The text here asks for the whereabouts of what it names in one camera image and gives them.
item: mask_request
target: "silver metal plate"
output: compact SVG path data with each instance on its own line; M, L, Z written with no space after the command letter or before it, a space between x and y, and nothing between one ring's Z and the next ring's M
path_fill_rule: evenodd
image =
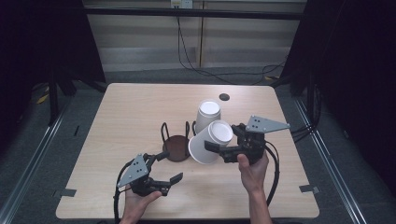
M129 166L128 170L125 172L125 174L123 175L117 186L119 188L123 187L148 173L149 170L148 167L146 166L143 155L139 154L136 156L136 158L134 158L134 161Z
M246 131L251 133L271 133L289 129L288 123L282 123L252 115L247 123Z

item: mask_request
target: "hand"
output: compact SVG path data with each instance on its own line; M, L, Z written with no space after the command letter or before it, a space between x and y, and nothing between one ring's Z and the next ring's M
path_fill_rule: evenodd
M265 173L269 162L266 151L264 151L262 158L253 165L249 164L248 157L244 154L239 154L237 159L239 162L242 184L247 190L247 193L262 192Z
M141 197L132 192L131 189L125 191L125 207L121 224L135 224L143 216L148 205L163 196L159 191L154 191L146 197Z

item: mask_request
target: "forearm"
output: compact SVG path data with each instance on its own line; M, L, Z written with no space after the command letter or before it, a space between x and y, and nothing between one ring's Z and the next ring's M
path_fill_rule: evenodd
M248 194L251 224L272 224L263 190Z

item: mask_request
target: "light wood tabletop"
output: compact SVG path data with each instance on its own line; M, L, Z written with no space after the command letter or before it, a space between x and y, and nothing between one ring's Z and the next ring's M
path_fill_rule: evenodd
M221 101L227 93L230 100ZM276 93L271 87L181 84L111 84L97 111L90 132L70 176L67 189L74 197L62 197L58 218L113 218L113 195L122 166L138 153L162 152L161 127L169 134L184 135L185 123L196 119L204 99L218 100L221 119L229 124L248 123L251 115L285 122ZM308 185L304 167L290 130L267 133L280 158L280 178L269 210L271 217L317 217L319 210ZM236 146L236 136L229 146ZM274 162L265 179L268 195L274 179ZM146 210L143 219L227 219L248 218L248 195L242 186L237 163L202 165L192 157L173 162L154 162L150 177L169 181L183 173L183 179ZM120 196L120 215L124 200Z

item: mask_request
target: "human arm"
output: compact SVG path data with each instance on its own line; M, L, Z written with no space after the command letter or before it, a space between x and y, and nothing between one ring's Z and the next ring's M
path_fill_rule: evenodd
M269 162L266 153L253 165L249 164L246 155L240 154L237 159L242 184L248 194L250 223L272 224L264 192L264 179Z
M154 191L146 197L141 197L132 192L125 191L125 206L120 224L135 224L143 216L150 203L161 197L159 191Z

